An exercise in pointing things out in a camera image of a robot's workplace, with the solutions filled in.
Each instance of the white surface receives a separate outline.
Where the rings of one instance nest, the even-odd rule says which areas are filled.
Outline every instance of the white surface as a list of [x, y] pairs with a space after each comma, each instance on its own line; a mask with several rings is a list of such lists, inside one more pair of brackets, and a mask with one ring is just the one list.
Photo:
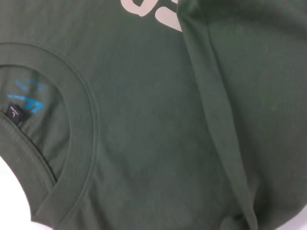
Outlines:
[[[1, 157], [0, 188], [0, 230], [52, 230], [30, 221], [30, 208], [24, 191]], [[278, 230], [307, 230], [307, 207]]]

